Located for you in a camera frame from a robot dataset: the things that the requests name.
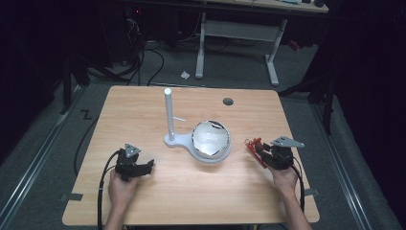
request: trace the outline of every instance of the black cable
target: black cable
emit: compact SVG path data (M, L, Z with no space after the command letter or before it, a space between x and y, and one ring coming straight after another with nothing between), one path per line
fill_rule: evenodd
M301 164L299 163L298 159L296 159L296 157L293 157L293 159L296 161L296 163L298 163L299 170L300 170L301 176L302 176L302 166L301 166Z
M108 165L110 164L110 161L113 159L114 156L119 154L119 150L114 152L110 158L108 158L107 163L104 166L104 170L101 175L101 182L99 184L99 193L98 193L98 229L102 230L102 187L104 185L104 177L107 174L107 172L112 169L113 167L110 167L107 169Z
M143 52L141 53L141 66L144 63L145 50L146 50L146 46L143 47ZM141 86L141 66L140 66L140 69L138 70L138 86Z
M220 38L215 39L215 38L213 38L213 37L211 37L211 39L208 39L208 41L210 41L210 40L214 42L214 45L217 45L217 44L218 44L218 42L216 42L217 40L218 40L218 41L222 41L222 39L220 39ZM207 50L209 50L209 51L215 51L215 52L222 51L222 50L224 50L225 48L227 48L227 46L229 45L229 39L226 38L226 40L225 40L225 41L222 41L222 42L224 43L224 46L221 47L221 48L219 48L219 49L211 49L211 48L207 47L206 45L205 45L205 49L207 49Z
M92 126L95 125L95 123L98 121L99 116L92 122L89 128L87 128L86 132L83 134L83 136L80 139L80 143L78 145L77 151L75 153L75 158L74 158L74 171L75 171L75 176L78 177L79 171L78 171L78 166L77 166L77 161L78 161L78 155L79 155L79 150L81 145L83 144L84 138L87 136L87 133L89 133L90 129Z
M126 85L130 85L131 82L132 82L132 79L133 79L134 76L135 76L135 74L140 73L140 68L141 68L142 63L141 63L139 57L137 57L137 63L138 63L137 68L134 70L134 73L133 73L133 74L131 75L131 77L128 79L128 82L126 83Z
M295 166L292 165L290 168L292 168L293 171L295 171L296 175L299 178L299 183L300 183L300 186L301 186L300 204L301 204L302 212L305 212L305 185L304 185L304 181L302 179L302 175L299 174L299 171L298 171L298 169L296 169Z
M161 54L159 54L158 52L156 52L156 51L154 51L154 50L148 50L148 51L151 51L151 52L153 52L153 53L159 55L159 56L161 57L161 59L162 59L162 64L161 64L161 67L158 69L158 71L156 71L156 73L155 73L154 75L152 75L152 77L149 78L149 81L148 81L148 83L147 83L147 86L149 86L149 85L151 84L153 78L155 78L155 76L157 76L158 73L162 70L162 68L164 67L164 63L165 63L165 62L164 62L164 57L163 57Z
M122 76L124 76L124 75L127 75L127 74L129 74L129 73L131 73L132 71L134 71L134 73L136 73L138 70L139 70L139 68L141 67L141 64L140 64L140 62L139 62L139 57L138 57L138 52L139 52L139 50L141 50L141 47L140 46L143 46L143 49L144 49L144 40L145 40L145 34L140 34L140 36L139 36L139 40L140 40L140 42L138 42L134 47L133 47L133 51L132 51L132 53L131 53L131 59L133 60L133 62L132 62L132 64L131 64L131 67L130 68L128 68L128 69L126 69L126 70L124 70L124 71L122 71L121 73L118 73L118 74L115 74L115 73L112 73L111 71L109 71L109 70L107 70L106 68L104 68L103 66L99 66L99 65L97 65L97 64L95 64L95 63L90 63L90 61L89 60L87 60L87 59L84 59L83 57L82 57L82 61L84 62L84 63L86 63L88 66L91 66L91 67L93 67L94 69L96 69L97 71L99 71L100 73L101 73L101 75L100 74L96 74L96 73L94 73L94 72L92 72L92 71L90 71L89 69L87 70L87 72L88 72L88 74L89 75L92 75L92 76L94 76L94 77L97 77L97 78L109 78L109 79L111 79L111 80L113 80L113 81L129 81L128 79L125 79L125 78L122 78Z
M200 35L197 35L197 36L195 36L195 37L193 37L193 36L194 36L194 34L196 34L196 32L197 32L197 28L199 27L201 17L202 17L202 13L200 13L199 16L197 17L196 26L194 27L194 30L193 30L193 32L191 33L191 35L188 36L188 38L179 40L179 41L178 41L179 44L180 44L180 42L189 41L189 40L193 40L193 39L196 39L196 38L200 37Z

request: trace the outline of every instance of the wrist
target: wrist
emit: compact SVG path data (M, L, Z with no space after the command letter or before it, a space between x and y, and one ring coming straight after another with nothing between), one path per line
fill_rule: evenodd
M122 206L113 205L108 214L107 223L104 230L122 229L125 216L125 208Z
M295 191L279 190L279 193L280 193L282 199L295 199L295 200L297 200Z
M127 208L126 205L113 204L111 206L110 213L114 213L114 214L117 214L117 215L122 215L122 214L125 213L126 208Z

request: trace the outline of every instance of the white stand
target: white stand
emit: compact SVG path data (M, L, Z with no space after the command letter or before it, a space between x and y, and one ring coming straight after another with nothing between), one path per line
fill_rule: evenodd
M172 97L171 97L171 90L169 88L165 89L165 103L166 103L166 107L167 107L167 119L168 119L169 133L167 135L165 135L164 140L168 146L183 147L183 148L187 149L196 160L204 162L204 163L208 163L208 164L218 163L218 162L224 160L230 154L231 140L230 140L230 143L229 143L227 149L218 158L205 158L205 157L201 156L197 152L197 149L193 146L191 132L188 134L178 134L174 131Z

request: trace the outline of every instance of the stand base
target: stand base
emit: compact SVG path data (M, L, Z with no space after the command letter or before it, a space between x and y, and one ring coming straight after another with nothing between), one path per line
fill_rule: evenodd
M231 152L231 141L230 141L228 148L221 155L217 156L217 158L203 157L197 152L197 149L195 149L193 146L191 132L188 134L175 133L173 141L169 139L169 134L167 134L165 135L165 143L170 147L183 147L191 153L194 159L207 164L215 164L221 162L222 160L227 158L227 156Z
M278 86L278 76L277 72L275 71L275 65L273 61L268 61L269 55L265 55L266 67L268 68L269 79L271 80L271 84L273 86Z
M203 68L204 68L204 51L199 52L197 55L197 64L196 64L196 75L197 79L203 79Z

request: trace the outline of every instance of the white pole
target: white pole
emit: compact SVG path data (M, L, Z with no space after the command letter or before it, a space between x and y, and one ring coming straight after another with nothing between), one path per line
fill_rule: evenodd
M169 129L169 139L173 141L175 139L175 130L173 127L173 111L172 111L172 91L169 88L165 89L165 104L167 106L167 119Z

